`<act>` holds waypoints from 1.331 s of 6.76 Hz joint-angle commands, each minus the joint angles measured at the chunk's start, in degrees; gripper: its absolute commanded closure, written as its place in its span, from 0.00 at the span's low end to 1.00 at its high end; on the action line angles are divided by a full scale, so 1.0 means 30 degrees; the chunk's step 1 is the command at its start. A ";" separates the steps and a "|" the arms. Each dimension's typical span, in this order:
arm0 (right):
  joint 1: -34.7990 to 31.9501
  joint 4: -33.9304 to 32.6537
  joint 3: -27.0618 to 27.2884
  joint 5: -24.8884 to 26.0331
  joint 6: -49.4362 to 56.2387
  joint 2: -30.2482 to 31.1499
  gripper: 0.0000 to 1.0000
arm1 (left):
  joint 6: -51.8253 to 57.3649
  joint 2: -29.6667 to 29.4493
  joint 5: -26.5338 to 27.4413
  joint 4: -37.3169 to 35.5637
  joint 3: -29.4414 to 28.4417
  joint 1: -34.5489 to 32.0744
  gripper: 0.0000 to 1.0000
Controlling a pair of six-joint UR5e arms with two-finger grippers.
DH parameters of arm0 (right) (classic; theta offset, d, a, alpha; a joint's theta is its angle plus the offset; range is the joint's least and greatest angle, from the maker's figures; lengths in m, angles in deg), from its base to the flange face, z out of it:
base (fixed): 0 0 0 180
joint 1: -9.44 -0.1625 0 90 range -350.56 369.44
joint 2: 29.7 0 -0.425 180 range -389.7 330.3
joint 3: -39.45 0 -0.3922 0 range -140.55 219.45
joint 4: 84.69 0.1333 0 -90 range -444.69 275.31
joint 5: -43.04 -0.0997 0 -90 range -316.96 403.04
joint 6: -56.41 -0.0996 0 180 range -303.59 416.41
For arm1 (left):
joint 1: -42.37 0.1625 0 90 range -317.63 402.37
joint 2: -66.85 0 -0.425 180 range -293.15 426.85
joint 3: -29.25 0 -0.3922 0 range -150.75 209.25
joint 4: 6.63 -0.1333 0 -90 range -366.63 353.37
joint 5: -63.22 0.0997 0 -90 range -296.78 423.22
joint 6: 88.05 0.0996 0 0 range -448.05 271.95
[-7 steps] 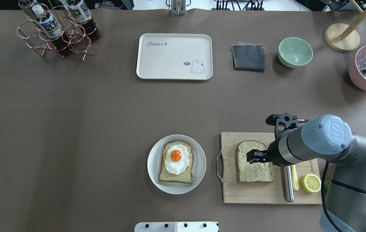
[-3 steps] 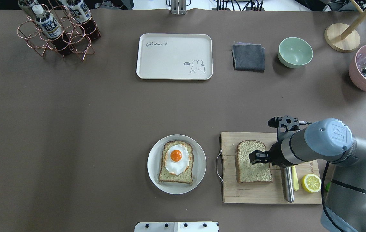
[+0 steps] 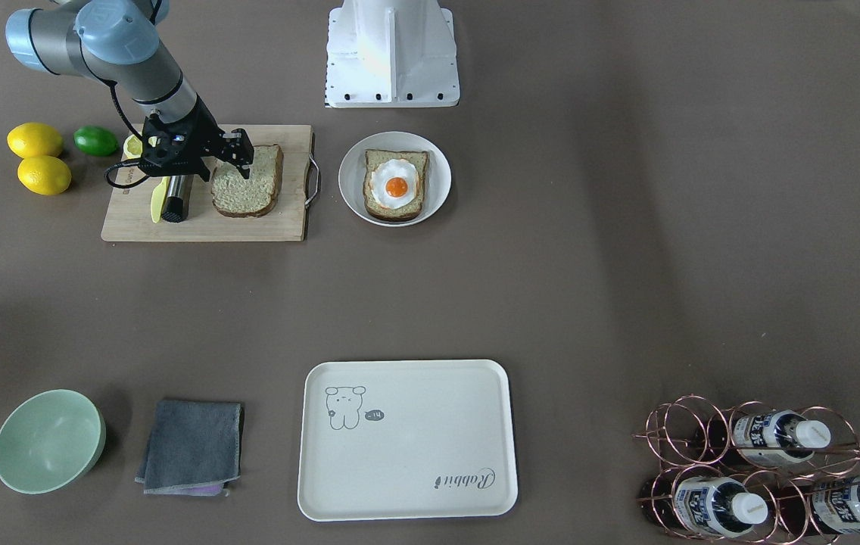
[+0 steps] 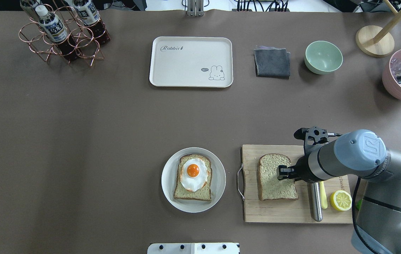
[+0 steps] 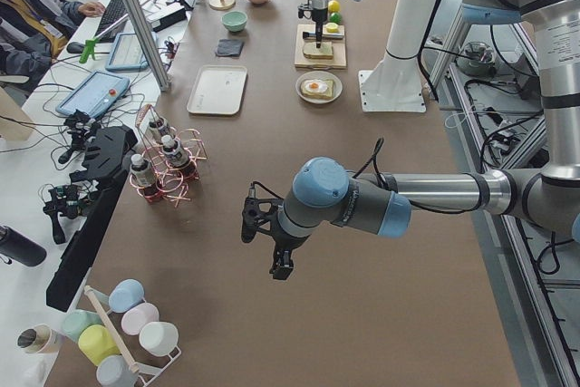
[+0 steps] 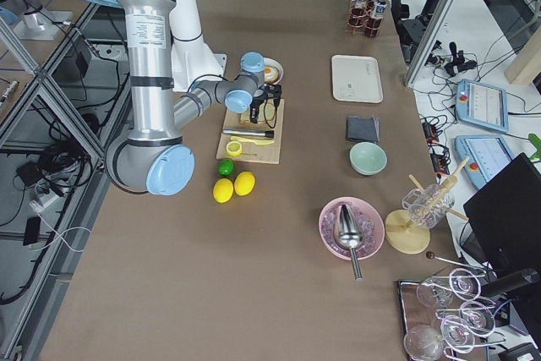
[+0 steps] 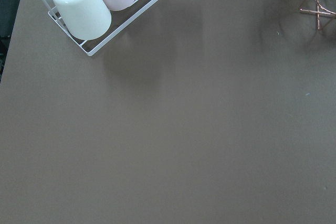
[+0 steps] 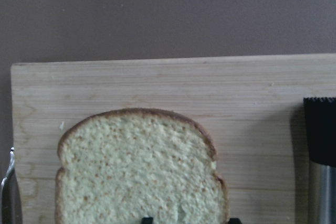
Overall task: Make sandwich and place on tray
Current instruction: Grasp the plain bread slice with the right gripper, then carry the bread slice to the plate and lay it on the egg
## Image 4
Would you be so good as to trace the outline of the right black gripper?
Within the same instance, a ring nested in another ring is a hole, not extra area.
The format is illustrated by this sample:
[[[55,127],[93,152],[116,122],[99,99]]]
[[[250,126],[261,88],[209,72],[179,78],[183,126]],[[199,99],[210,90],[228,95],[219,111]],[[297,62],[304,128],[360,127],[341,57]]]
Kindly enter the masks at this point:
[[[311,183],[310,169],[308,165],[308,157],[302,156],[298,159],[295,165],[286,166],[279,165],[277,168],[277,178],[279,181],[292,179],[295,181],[303,180],[304,182]]]

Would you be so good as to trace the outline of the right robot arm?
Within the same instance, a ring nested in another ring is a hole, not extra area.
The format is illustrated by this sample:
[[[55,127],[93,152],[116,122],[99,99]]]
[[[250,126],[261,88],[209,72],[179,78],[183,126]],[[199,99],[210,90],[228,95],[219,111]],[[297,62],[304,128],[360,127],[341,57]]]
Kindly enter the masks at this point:
[[[304,155],[293,166],[279,166],[278,179],[317,183],[356,175],[366,180],[359,212],[352,214],[352,245],[363,254],[401,254],[401,151],[386,148],[366,129],[337,134],[313,126],[294,137],[304,141]]]

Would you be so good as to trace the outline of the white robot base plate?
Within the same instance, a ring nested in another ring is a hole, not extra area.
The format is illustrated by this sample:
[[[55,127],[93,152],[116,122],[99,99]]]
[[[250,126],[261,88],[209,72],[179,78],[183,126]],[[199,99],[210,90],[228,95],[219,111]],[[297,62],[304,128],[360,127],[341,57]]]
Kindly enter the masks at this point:
[[[154,243],[147,254],[239,254],[240,244],[233,242]]]

